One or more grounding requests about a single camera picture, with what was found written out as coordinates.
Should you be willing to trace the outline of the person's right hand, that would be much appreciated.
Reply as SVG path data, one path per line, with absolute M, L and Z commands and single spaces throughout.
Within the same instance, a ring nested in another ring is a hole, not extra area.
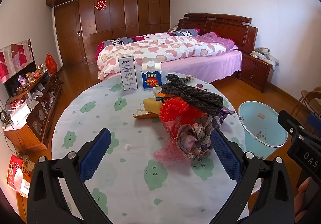
M 320 223 L 320 187 L 308 177 L 298 188 L 294 199 L 294 223 Z

